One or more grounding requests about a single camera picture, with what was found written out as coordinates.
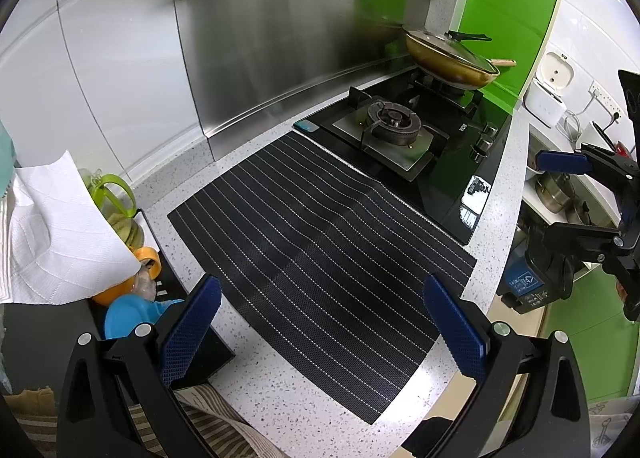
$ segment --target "white paper towel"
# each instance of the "white paper towel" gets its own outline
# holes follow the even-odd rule
[[[53,164],[16,169],[11,193],[10,284],[0,290],[0,302],[64,304],[139,271],[140,262],[91,200],[68,151]]]

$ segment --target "black placemat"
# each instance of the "black placemat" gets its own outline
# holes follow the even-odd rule
[[[378,182],[297,133],[243,160],[169,219],[251,326],[370,424],[438,336],[423,279],[434,272],[461,293],[476,264]]]

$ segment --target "gas stove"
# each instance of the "gas stove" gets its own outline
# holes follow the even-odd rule
[[[482,92],[408,70],[294,127],[369,174],[467,244],[492,185],[511,117]]]

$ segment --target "burner cap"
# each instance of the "burner cap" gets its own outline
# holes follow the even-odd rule
[[[380,140],[408,146],[415,142],[422,127],[420,118],[409,108],[394,102],[376,101],[367,110],[367,125],[380,122],[371,134]]]

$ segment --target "striped towel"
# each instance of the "striped towel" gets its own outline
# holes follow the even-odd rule
[[[237,414],[209,384],[175,391],[189,420],[219,458],[287,458]],[[142,406],[129,408],[146,448],[166,456]],[[56,457],[56,417],[16,414],[16,420],[44,458]]]

